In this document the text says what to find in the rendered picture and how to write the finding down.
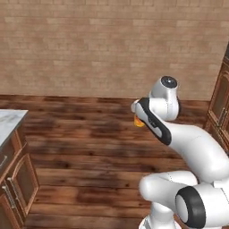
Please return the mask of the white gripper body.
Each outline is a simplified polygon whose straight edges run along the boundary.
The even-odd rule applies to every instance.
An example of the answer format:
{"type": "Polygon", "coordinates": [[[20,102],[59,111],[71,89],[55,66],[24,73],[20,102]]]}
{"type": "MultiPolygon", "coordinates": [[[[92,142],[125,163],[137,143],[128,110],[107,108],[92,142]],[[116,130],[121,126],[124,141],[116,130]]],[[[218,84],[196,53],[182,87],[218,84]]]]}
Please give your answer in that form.
{"type": "Polygon", "coordinates": [[[137,114],[139,112],[139,100],[135,100],[132,104],[131,104],[131,111],[135,114],[137,114]]]}

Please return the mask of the orange cup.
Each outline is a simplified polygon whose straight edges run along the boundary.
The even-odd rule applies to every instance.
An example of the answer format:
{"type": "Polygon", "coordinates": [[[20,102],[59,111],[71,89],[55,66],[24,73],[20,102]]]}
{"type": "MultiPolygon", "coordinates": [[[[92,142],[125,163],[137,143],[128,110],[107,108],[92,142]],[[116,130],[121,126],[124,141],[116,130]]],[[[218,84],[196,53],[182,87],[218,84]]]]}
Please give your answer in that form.
{"type": "Polygon", "coordinates": [[[135,115],[134,116],[134,125],[137,127],[143,127],[145,125],[145,123],[142,122],[137,115],[135,115]]]}

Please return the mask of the brown wooden counter cabinet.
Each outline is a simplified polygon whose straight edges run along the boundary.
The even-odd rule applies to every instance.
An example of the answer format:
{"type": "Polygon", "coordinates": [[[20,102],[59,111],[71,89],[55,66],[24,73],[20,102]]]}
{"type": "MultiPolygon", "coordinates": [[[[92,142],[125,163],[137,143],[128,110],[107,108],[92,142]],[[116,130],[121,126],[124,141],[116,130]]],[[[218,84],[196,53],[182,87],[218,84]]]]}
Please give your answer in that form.
{"type": "Polygon", "coordinates": [[[23,130],[27,113],[0,109],[0,229],[23,229],[39,188],[23,130]]]}

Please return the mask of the brown cupboard door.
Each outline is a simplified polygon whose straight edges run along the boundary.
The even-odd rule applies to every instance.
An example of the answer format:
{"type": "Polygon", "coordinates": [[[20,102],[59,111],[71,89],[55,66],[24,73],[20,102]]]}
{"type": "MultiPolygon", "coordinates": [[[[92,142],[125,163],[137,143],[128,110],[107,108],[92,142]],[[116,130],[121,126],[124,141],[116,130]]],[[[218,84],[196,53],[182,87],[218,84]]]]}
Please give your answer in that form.
{"type": "Polygon", "coordinates": [[[229,72],[227,70],[222,70],[218,75],[216,87],[208,110],[209,115],[211,116],[217,127],[220,127],[218,126],[218,121],[223,108],[226,108],[228,98],[229,72]]]}

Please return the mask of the tall brown wooden cupboard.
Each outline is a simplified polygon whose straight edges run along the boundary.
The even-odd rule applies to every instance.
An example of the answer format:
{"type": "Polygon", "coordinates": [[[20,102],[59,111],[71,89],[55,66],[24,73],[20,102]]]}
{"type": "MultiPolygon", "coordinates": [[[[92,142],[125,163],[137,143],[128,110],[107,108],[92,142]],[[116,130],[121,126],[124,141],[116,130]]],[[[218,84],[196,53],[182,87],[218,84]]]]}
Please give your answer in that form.
{"type": "Polygon", "coordinates": [[[229,156],[229,42],[209,103],[204,129],[212,135],[229,156]]]}

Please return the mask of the brown wooden drawer front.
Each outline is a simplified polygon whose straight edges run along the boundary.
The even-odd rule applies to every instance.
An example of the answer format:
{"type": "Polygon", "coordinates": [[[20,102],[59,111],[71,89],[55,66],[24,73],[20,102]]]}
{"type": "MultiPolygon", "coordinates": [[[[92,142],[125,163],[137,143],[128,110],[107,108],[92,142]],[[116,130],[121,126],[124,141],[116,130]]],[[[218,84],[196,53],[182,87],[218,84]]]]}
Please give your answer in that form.
{"type": "Polygon", "coordinates": [[[21,125],[13,131],[10,138],[0,149],[0,163],[3,161],[4,156],[8,156],[7,161],[0,168],[0,178],[6,173],[6,170],[10,167],[10,164],[16,158],[16,155],[20,152],[25,144],[26,138],[24,134],[24,128],[21,125]]]}

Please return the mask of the brown wooden cabinet door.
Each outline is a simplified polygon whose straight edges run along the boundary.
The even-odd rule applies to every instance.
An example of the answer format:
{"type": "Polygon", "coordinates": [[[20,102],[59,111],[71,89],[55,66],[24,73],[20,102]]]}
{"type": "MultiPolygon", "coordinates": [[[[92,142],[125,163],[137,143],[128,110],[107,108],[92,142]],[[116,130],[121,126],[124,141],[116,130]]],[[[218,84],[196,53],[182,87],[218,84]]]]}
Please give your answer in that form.
{"type": "Polygon", "coordinates": [[[6,182],[0,183],[0,229],[22,229],[21,216],[17,208],[12,209],[6,193],[2,189],[6,182]]]}
{"type": "Polygon", "coordinates": [[[36,171],[29,153],[21,156],[9,177],[12,177],[18,191],[20,198],[18,203],[22,213],[27,216],[39,187],[36,171]]]}

